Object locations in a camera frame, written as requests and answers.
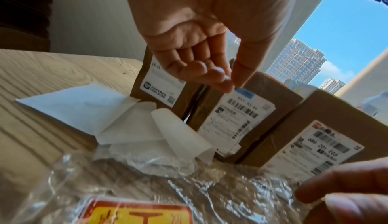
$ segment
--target hand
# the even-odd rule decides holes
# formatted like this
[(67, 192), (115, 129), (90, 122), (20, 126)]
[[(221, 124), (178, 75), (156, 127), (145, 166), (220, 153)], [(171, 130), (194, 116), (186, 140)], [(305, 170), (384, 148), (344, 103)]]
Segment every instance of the hand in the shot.
[[(128, 0), (148, 47), (171, 75), (222, 92), (242, 87), (275, 41), (294, 0)], [(230, 69), (226, 31), (241, 38)]]
[(388, 223), (388, 158), (334, 167), (296, 191), (303, 203), (325, 197), (306, 224)]

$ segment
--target wood grain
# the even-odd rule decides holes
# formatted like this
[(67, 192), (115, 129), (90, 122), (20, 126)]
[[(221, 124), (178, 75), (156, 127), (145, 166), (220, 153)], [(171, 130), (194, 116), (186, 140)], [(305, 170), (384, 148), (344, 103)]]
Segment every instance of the wood grain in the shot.
[(129, 95), (140, 67), (135, 59), (0, 49), (0, 220), (64, 153), (97, 146), (93, 136), (17, 104), (15, 99), (92, 81)]

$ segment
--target red and yellow label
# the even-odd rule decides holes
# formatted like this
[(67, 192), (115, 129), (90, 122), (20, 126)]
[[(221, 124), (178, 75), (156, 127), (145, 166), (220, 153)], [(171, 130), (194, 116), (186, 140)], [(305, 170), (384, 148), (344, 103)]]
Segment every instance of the red and yellow label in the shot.
[(92, 201), (81, 224), (192, 224), (187, 206)]

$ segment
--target blue sky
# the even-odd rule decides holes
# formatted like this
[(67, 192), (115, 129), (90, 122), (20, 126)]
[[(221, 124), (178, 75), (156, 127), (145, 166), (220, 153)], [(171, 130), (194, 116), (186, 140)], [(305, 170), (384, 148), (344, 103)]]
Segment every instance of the blue sky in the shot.
[(310, 84), (349, 82), (388, 47), (388, 6), (372, 0), (323, 0), (294, 38), (327, 59)]

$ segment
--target plastic bag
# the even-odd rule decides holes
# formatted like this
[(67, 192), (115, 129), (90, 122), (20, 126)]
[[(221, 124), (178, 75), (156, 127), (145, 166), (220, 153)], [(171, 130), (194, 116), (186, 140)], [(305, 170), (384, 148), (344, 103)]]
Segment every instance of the plastic bag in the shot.
[(294, 198), (296, 182), (258, 168), (186, 162), (195, 168), (186, 174), (179, 164), (142, 164), (166, 175), (144, 174), (112, 158), (65, 155), (12, 223), (299, 224), (309, 211)]

